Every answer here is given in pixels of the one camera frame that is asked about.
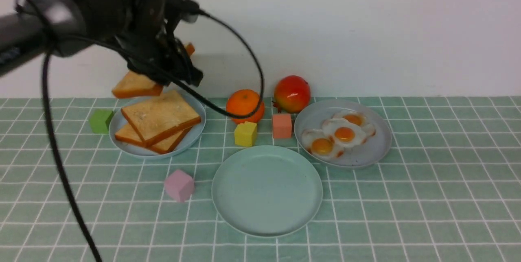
fried egg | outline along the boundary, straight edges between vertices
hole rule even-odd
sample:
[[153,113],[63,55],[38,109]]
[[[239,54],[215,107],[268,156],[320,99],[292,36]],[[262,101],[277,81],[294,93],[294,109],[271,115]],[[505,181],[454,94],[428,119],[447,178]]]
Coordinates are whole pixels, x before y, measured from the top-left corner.
[[344,149],[335,145],[321,130],[305,130],[302,133],[302,146],[322,160],[331,160],[344,154]]
[[355,112],[353,110],[342,110],[333,115],[333,119],[337,118],[344,118],[350,123],[360,126],[361,130],[363,130],[367,134],[365,141],[367,140],[367,138],[372,137],[376,134],[376,129],[374,128],[374,125],[369,123],[367,121],[367,118],[359,112]]
[[367,134],[354,123],[344,118],[327,119],[322,123],[322,132],[340,147],[353,148],[362,144]]

plate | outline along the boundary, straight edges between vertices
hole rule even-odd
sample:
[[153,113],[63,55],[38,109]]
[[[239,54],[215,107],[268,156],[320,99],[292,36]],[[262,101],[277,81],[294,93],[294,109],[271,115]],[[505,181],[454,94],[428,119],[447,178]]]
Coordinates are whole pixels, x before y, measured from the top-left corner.
[[304,156],[279,146],[254,146],[230,156],[215,173],[212,200],[231,227],[275,238],[304,227],[322,202],[322,181]]
[[[119,149],[121,149],[124,153],[134,156],[137,158],[143,158],[148,160],[154,160],[154,159],[162,159],[162,158],[168,158],[172,157],[174,155],[180,154],[181,152],[185,151],[186,149],[190,148],[201,136],[201,133],[203,132],[204,125],[206,124],[206,111],[204,109],[203,104],[201,104],[197,99],[195,99],[193,96],[188,94],[187,92],[183,90],[177,90],[179,94],[186,100],[186,102],[199,114],[201,117],[201,123],[195,125],[190,129],[190,132],[186,134],[186,136],[179,142],[177,147],[174,149],[174,151],[166,154],[158,154],[154,151],[150,151],[148,149],[137,147],[132,144],[123,143],[121,141],[116,140],[114,134],[116,134],[119,129],[121,129],[124,125],[127,124],[127,119],[123,117],[123,114],[121,113],[121,109],[119,109],[117,112],[114,113],[114,116],[112,117],[112,120],[110,121],[110,126],[108,128],[109,134],[110,134],[110,140],[112,140],[112,143]],[[140,101],[147,100],[151,98],[150,96],[143,96],[138,97],[132,101],[129,102],[128,105],[136,104]]]
[[302,133],[304,130],[322,128],[322,122],[325,119],[331,118],[333,114],[342,110],[353,110],[365,115],[367,120],[374,125],[376,134],[363,145],[354,147],[350,153],[344,153],[341,157],[327,162],[306,151],[307,154],[322,164],[351,169],[368,167],[381,160],[391,149],[391,129],[374,110],[343,99],[318,101],[307,106],[298,114],[294,124],[294,133],[298,145],[303,147]]

yellow cube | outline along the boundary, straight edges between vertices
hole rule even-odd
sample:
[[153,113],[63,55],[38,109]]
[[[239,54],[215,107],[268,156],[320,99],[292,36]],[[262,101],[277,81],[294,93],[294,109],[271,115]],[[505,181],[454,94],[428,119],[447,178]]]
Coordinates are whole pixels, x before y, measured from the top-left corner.
[[245,122],[238,124],[234,132],[235,145],[252,147],[257,140],[257,124]]

egg yolk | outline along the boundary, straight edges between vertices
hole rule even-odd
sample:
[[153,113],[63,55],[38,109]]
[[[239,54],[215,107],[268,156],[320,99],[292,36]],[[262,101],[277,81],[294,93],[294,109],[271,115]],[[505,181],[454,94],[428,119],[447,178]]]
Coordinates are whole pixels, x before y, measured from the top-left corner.
[[362,118],[358,114],[347,114],[344,116],[344,119],[357,126],[361,126],[362,124]]
[[333,151],[333,142],[325,138],[319,138],[311,144],[311,151],[319,155],[328,155]]
[[349,142],[355,138],[355,132],[348,127],[339,127],[335,131],[335,137],[342,142]]

white wall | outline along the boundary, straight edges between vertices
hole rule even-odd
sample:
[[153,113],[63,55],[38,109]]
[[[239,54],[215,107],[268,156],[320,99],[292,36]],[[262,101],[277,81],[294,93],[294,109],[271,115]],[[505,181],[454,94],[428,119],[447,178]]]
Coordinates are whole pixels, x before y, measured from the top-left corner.
[[[521,0],[197,1],[249,41],[268,93],[297,74],[316,96],[521,94]],[[0,12],[12,5],[0,0]],[[203,95],[258,88],[253,63],[225,30],[201,18],[177,34],[197,49]],[[40,63],[1,78],[0,97],[39,96]],[[97,47],[51,69],[56,97],[110,96],[125,74],[118,55]]]

